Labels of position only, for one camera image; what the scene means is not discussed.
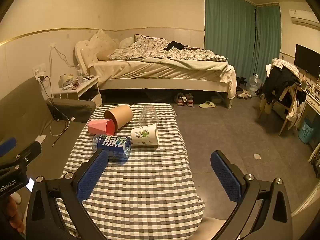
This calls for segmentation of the person's left hand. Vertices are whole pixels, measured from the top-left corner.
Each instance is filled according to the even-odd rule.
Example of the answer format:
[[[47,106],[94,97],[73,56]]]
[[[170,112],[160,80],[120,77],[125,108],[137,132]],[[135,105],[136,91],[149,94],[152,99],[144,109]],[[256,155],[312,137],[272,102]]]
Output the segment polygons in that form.
[[[7,196],[1,201],[1,210],[5,219],[19,233],[24,231],[24,224],[18,213],[17,204],[12,196]]]

